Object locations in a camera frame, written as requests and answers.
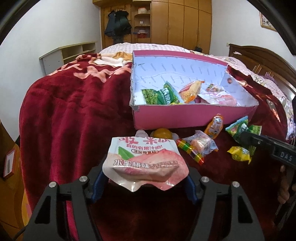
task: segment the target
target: blanket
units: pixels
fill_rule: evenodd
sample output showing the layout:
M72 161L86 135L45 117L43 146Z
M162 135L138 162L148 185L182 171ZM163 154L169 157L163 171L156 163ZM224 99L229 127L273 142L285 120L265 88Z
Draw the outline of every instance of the blanket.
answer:
M54 73L36 81L28 90L20 110L22 176L31 209L51 181L69 183L100 162L111 138L133 136L133 115L129 107L131 59L123 66L108 64L103 54L78 56ZM245 88L259 101L250 124L262 125L262 134L285 141L287 121L284 109L269 89L235 69L231 74L245 81ZM280 121L267 99L275 103ZM172 130L187 137L196 128ZM277 202L280 164L258 149L250 165L236 162L227 153L237 143L222 131L218 152L199 166L185 152L181 155L201 175L215 182L238 181L248 195L266 239L275 235L273 219ZM72 206L67 205L71 235L78 240ZM141 188L131 193L108 184L103 197L91 206L92 217L104 241L183 241L194 219L195 207L178 187L166 192ZM225 235L230 210L217 204L210 240Z

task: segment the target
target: white wall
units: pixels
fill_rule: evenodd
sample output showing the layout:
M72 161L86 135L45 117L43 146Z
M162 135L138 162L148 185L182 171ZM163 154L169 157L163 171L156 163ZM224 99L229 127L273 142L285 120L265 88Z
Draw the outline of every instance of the white wall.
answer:
M92 0L41 0L14 26L0 46L0 119L19 135L19 111L28 88L43 77L39 57L64 45L97 41L100 8Z
M227 43L270 49L296 69L293 56L281 36L260 25L259 11L247 0L212 0L210 54L228 56Z

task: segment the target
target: picture frame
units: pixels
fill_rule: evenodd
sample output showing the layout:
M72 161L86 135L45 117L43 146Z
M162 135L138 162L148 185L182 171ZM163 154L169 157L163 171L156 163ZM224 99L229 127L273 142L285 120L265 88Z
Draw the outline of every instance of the picture frame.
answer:
M267 28L275 32L277 31L262 13L260 13L260 23L262 28Z
M3 177L8 179L15 173L16 153L15 148L10 150L5 158Z

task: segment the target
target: headboard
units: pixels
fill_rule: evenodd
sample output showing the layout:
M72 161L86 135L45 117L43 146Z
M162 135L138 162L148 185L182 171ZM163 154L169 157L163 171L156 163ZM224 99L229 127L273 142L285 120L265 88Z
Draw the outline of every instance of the headboard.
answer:
M255 74L269 73L279 88L292 100L296 95L296 70L281 56L257 46L229 44L229 56L239 59Z

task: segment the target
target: screw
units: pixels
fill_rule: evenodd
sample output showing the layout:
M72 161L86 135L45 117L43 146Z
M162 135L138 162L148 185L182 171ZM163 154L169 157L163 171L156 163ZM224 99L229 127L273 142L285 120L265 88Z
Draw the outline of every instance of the screw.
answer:
M232 185L233 185L235 188L238 188L238 187L240 186L239 182L236 182L236 181L232 182Z
M50 188L54 188L56 185L57 185L56 182L51 182L51 183L49 184L49 187L50 187Z
M209 182L209 178L208 177L202 177L202 182L203 183L208 183Z
M79 181L81 181L82 183L83 182L86 182L87 181L87 176L82 176L79 178Z

